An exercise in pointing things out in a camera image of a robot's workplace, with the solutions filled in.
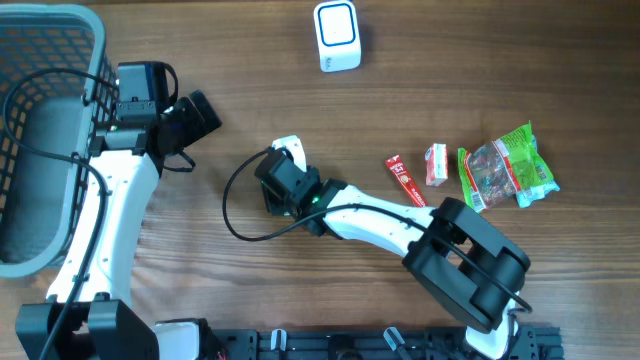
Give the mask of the red Nescafe stick sachet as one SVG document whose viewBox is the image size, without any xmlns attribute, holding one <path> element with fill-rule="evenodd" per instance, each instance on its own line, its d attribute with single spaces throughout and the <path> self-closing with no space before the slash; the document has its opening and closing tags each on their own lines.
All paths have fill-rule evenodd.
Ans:
<svg viewBox="0 0 640 360">
<path fill-rule="evenodd" d="M 394 174 L 415 207 L 424 208 L 428 205 L 400 155 L 394 155 L 388 158 L 385 161 L 385 165 Z"/>
</svg>

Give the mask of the small red carton box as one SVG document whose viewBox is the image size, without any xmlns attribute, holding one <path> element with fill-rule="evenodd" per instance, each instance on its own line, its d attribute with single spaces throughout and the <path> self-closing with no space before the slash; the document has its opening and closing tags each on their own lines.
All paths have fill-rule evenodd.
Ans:
<svg viewBox="0 0 640 360">
<path fill-rule="evenodd" d="M 439 186 L 448 179 L 448 155 L 445 144 L 434 143 L 425 153 L 427 186 Z"/>
</svg>

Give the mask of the green Haribo gummy bag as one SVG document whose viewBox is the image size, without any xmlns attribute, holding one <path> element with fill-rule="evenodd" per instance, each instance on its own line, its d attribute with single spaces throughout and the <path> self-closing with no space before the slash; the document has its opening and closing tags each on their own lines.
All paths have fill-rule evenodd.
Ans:
<svg viewBox="0 0 640 360">
<path fill-rule="evenodd" d="M 474 152 L 464 148 L 458 150 L 457 167 L 464 201 L 474 211 L 480 213 L 508 198 L 516 199 L 511 159 L 523 140 L 522 127 L 532 129 L 530 124 L 525 124 Z"/>
</svg>

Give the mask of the teal tissue packet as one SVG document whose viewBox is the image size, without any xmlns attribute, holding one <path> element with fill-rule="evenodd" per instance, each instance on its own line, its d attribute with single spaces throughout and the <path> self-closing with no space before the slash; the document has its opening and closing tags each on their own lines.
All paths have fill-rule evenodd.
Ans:
<svg viewBox="0 0 640 360">
<path fill-rule="evenodd" d="M 531 206 L 549 193 L 560 190 L 549 166 L 538 152 L 530 127 L 522 127 L 523 140 L 515 148 L 511 165 L 516 179 L 516 200 L 520 208 Z"/>
</svg>

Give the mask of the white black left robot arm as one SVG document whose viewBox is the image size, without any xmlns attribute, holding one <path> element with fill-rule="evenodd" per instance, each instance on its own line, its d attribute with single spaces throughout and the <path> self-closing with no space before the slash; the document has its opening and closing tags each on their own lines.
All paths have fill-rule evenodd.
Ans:
<svg viewBox="0 0 640 360">
<path fill-rule="evenodd" d="M 222 124 L 205 95 L 180 97 L 173 67 L 125 62 L 117 102 L 94 126 L 87 194 L 64 265 L 43 304 L 24 305 L 16 334 L 31 359 L 158 359 L 156 333 L 132 310 L 131 272 L 144 212 L 165 160 Z"/>
</svg>

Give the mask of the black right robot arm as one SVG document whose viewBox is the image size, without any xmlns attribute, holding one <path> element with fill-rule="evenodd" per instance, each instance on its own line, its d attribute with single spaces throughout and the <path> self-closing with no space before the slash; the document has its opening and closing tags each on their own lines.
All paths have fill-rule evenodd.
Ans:
<svg viewBox="0 0 640 360">
<path fill-rule="evenodd" d="M 266 206 L 315 236 L 358 240 L 401 257 L 405 269 L 456 320 L 465 342 L 489 359 L 510 349 L 514 314 L 531 262 L 522 249 L 466 203 L 410 207 L 369 196 L 336 179 L 301 169 L 284 149 L 270 149 L 255 170 Z"/>
</svg>

